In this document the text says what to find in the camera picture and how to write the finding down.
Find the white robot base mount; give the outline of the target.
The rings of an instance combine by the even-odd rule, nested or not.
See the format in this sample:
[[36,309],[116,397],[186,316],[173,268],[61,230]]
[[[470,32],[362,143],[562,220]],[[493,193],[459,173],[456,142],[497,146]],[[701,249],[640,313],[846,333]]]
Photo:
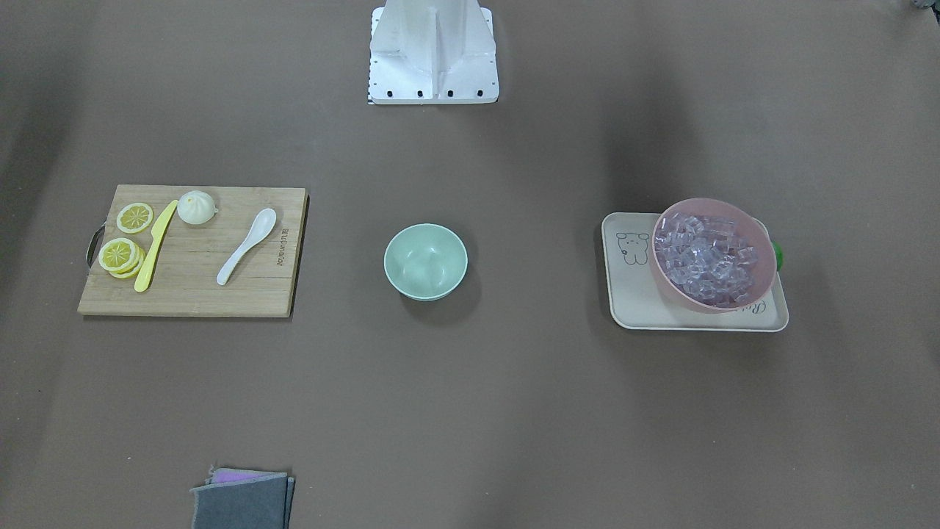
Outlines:
[[387,1],[370,17],[367,103],[499,99],[493,13],[477,1]]

